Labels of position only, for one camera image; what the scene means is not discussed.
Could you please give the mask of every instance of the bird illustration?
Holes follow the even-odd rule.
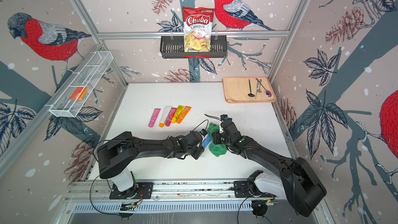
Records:
[[[390,151],[394,154],[396,158],[398,158],[398,90],[393,94],[387,97],[381,106],[380,110],[380,126],[381,126],[381,134],[375,135],[366,131],[365,124],[362,122],[357,122],[361,124],[363,130],[365,132],[365,137],[362,139],[362,142],[365,142],[367,136],[370,135],[372,137],[383,140]],[[376,166],[381,167],[389,177],[389,181],[384,181],[387,184],[392,184],[391,178],[392,176],[398,172],[398,168],[396,168],[392,172],[388,172],[384,166],[381,164],[376,164]]]
[[[246,26],[261,26],[267,30],[273,30],[264,25],[251,11],[250,6],[241,0],[214,0],[217,19],[226,26],[226,29],[237,28],[242,30]]]
[[[48,24],[32,18],[26,13],[16,13],[8,19],[8,28],[12,37],[20,37],[39,56],[52,61],[65,61],[68,69],[68,59],[77,51],[80,42],[90,34],[71,30],[59,24]]]

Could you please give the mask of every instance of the green cloth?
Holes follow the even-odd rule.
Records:
[[[216,132],[216,131],[219,131],[219,130],[220,130],[220,127],[218,125],[213,124],[213,123],[210,123],[209,128],[207,129],[207,133],[211,137],[209,150],[216,157],[219,157],[220,155],[226,154],[226,151],[227,151],[225,144],[214,144],[214,140],[213,140],[213,135],[212,134],[214,132]]]

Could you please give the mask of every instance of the white wire mesh basket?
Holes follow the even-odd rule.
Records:
[[[56,117],[76,117],[112,60],[109,51],[93,52],[90,60],[77,72],[77,76],[49,111]]]

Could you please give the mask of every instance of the white table surface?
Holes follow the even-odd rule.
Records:
[[[192,109],[181,124],[160,128],[165,105],[185,105]],[[162,110],[154,127],[150,128],[148,124],[154,108]],[[271,103],[229,104],[225,101],[222,83],[131,83],[106,139],[131,131],[135,137],[161,140],[169,135],[187,135],[205,119],[218,124],[218,120],[206,117],[205,113],[217,117],[227,114],[241,135],[252,137],[282,156],[291,157]],[[136,179],[241,179],[257,169],[269,172],[260,164],[228,151],[216,157],[208,146],[198,160],[192,156],[185,160],[145,157],[132,161],[127,168]],[[98,175],[96,163],[89,179]]]

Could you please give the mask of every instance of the wall-mounted basket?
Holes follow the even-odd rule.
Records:
[[[160,52],[165,59],[170,58],[224,58],[227,54],[226,36],[211,36],[210,52],[184,52],[184,37],[162,37]]]
[[[50,108],[49,111],[56,117],[76,117],[113,60],[109,51],[97,51],[91,54],[92,57],[82,70],[72,74],[72,76],[77,75]],[[71,99],[78,88],[81,88],[81,92],[76,95],[76,99]],[[78,100],[85,88],[87,88],[86,94],[81,100]]]

